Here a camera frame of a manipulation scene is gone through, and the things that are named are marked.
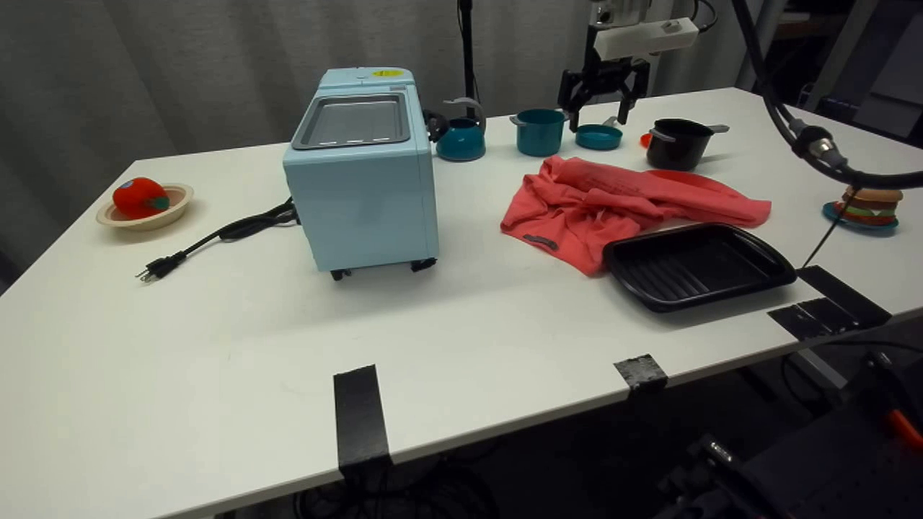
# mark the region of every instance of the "light blue toaster oven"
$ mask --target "light blue toaster oven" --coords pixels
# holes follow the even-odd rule
[[[284,158],[320,271],[435,262],[435,187],[408,70],[330,70]]]

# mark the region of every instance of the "red cloth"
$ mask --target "red cloth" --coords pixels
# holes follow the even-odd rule
[[[770,202],[677,170],[634,174],[584,158],[545,158],[523,179],[503,232],[555,255],[584,275],[604,271],[604,248],[669,219],[757,228]]]

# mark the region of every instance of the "white table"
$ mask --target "white table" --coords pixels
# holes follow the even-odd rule
[[[584,122],[604,122],[595,107]],[[842,184],[787,153],[759,99],[738,89],[646,99],[625,144],[566,156],[646,170],[640,131],[660,115],[725,122],[700,174],[759,199],[757,235],[803,267]],[[859,169],[912,170],[923,153],[829,124]],[[379,367],[395,461],[555,421],[628,396],[617,362],[651,356],[669,383],[794,347],[767,317],[806,284],[659,317],[609,281],[585,281],[500,219],[540,158],[494,120],[487,156],[435,161],[442,258],[432,271],[314,271],[298,228],[214,245],[161,284],[136,275],[209,232],[289,197],[284,144],[136,161],[184,182],[197,207],[157,236],[96,226],[110,192],[0,301],[0,517],[197,517],[340,480],[333,375]],[[923,199],[905,193],[888,239],[836,232],[820,267],[891,316],[923,305]]]

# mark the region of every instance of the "floor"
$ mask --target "floor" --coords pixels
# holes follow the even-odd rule
[[[923,320],[868,337],[923,347]],[[846,373],[863,356],[858,347],[820,353]],[[904,363],[917,359],[912,350],[894,356]],[[784,383],[781,362],[770,362],[370,476],[363,496],[382,499],[357,499],[357,491],[335,486],[235,519],[650,519],[669,504],[659,486],[686,458],[690,444],[713,437],[748,458],[810,424],[813,398],[794,373]]]

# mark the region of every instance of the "toaster oven window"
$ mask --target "toaster oven window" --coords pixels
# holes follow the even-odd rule
[[[408,141],[405,99],[324,99],[295,148],[373,148]]]

